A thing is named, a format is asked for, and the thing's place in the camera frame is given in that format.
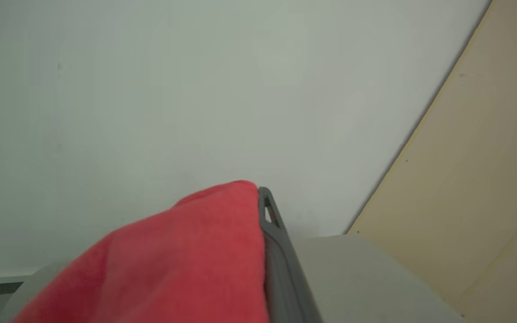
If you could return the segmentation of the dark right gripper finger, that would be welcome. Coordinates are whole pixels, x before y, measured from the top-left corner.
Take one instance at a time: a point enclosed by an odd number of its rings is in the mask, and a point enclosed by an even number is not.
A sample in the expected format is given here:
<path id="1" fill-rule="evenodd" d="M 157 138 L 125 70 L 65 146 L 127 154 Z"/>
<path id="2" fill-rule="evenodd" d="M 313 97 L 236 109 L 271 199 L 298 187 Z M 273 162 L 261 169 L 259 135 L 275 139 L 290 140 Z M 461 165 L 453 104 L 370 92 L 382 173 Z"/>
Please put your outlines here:
<path id="1" fill-rule="evenodd" d="M 307 279 L 275 199 L 258 188 L 258 213 L 265 242 L 265 300 L 271 323 L 321 323 Z"/>

